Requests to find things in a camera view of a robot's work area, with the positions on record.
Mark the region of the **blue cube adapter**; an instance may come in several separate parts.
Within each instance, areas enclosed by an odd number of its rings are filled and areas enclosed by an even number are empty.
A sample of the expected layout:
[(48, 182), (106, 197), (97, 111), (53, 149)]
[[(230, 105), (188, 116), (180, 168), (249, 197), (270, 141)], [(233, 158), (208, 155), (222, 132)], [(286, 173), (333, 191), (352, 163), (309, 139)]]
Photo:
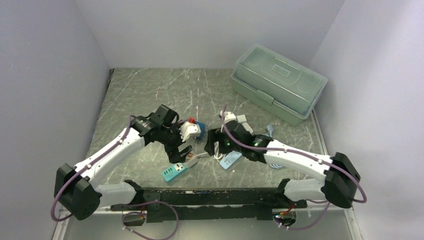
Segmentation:
[(199, 129), (200, 129), (200, 135), (197, 136), (196, 138), (197, 139), (202, 139), (203, 136), (204, 136), (204, 134), (205, 134), (205, 131), (206, 131), (206, 125), (204, 123), (202, 123), (202, 122), (199, 122), (199, 121), (196, 121), (195, 124), (198, 125), (199, 126)]

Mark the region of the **teal power strip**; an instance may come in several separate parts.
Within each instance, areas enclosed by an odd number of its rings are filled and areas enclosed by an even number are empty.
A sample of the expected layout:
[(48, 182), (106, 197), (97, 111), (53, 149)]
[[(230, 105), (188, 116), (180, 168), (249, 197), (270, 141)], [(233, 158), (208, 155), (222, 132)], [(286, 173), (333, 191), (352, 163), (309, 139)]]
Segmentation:
[[(217, 161), (220, 161), (220, 160), (222, 160), (223, 159), (223, 157), (225, 157), (227, 154), (223, 154), (223, 153), (216, 153), (215, 155), (212, 155), (212, 156), (210, 156), (210, 155), (208, 155), (206, 152), (203, 152), (203, 153), (199, 153), (199, 154), (196, 154), (197, 155), (197, 159), (198, 159), (198, 161), (197, 161), (197, 163), (199, 162), (199, 160), (203, 160), (203, 159), (214, 159), (214, 160), (217, 160)], [(161, 173), (161, 175), (162, 175), (162, 177), (163, 177), (163, 179), (167, 182), (167, 183), (170, 183), (170, 182), (172, 182), (173, 180), (175, 180), (177, 177), (179, 177), (179, 176), (181, 176), (184, 172), (186, 172), (188, 169), (190, 169), (190, 168), (187, 168), (187, 167), (185, 167), (184, 166), (184, 162), (182, 162), (182, 163), (173, 163), (171, 166), (169, 166), (169, 167), (167, 167), (162, 173)]]

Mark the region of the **light blue power strip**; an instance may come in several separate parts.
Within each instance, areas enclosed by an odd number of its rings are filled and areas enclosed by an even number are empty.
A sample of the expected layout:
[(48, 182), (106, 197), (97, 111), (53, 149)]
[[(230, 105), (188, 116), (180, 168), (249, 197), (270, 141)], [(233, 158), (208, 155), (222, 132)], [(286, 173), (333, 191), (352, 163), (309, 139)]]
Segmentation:
[[(266, 127), (266, 130), (268, 131), (268, 133), (266, 133), (265, 135), (268, 137), (272, 137), (274, 127), (271, 124), (269, 124)], [(223, 169), (228, 170), (235, 162), (237, 162), (242, 157), (243, 155), (240, 152), (232, 151), (228, 153), (226, 156), (224, 156), (222, 160), (219, 162), (219, 164), (221, 165)]]

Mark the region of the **white cube socket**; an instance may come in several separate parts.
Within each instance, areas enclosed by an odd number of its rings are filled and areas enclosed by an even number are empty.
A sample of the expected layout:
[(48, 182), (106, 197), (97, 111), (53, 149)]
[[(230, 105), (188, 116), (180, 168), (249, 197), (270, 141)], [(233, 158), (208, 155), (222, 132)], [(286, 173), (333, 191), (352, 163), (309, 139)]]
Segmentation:
[(191, 168), (192, 166), (194, 166), (196, 163), (198, 162), (198, 158), (197, 155), (191, 151), (187, 154), (186, 156), (186, 160), (184, 162), (184, 166), (186, 168)]

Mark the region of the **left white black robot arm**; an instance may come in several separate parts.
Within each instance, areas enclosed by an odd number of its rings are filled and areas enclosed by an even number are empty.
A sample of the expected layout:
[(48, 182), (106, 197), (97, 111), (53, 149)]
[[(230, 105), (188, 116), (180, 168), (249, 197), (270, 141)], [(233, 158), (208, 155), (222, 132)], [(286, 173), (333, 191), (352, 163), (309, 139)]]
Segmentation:
[(98, 208), (106, 206), (139, 209), (145, 202), (141, 186), (132, 180), (102, 185), (102, 180), (120, 162), (150, 143), (162, 144), (171, 164), (184, 163), (192, 151), (187, 141), (201, 134), (201, 127), (193, 120), (181, 120), (177, 112), (163, 104), (148, 116), (131, 115), (122, 132), (103, 148), (73, 166), (65, 163), (57, 169), (50, 209), (52, 220), (61, 222), (67, 219), (56, 215), (57, 204), (78, 220), (84, 220)]

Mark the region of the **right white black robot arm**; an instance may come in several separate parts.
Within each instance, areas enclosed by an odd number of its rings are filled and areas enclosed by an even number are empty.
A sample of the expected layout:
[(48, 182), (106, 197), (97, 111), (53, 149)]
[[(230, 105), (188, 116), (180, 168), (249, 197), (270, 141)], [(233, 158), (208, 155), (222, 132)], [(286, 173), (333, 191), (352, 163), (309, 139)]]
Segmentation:
[(327, 201), (343, 209), (367, 201), (360, 174), (341, 152), (331, 156), (300, 150), (270, 136), (252, 134), (235, 120), (208, 131), (204, 150), (211, 156), (215, 144), (222, 154), (236, 151), (252, 162), (279, 165), (307, 175), (303, 180), (281, 180), (275, 200), (282, 208), (300, 200)]

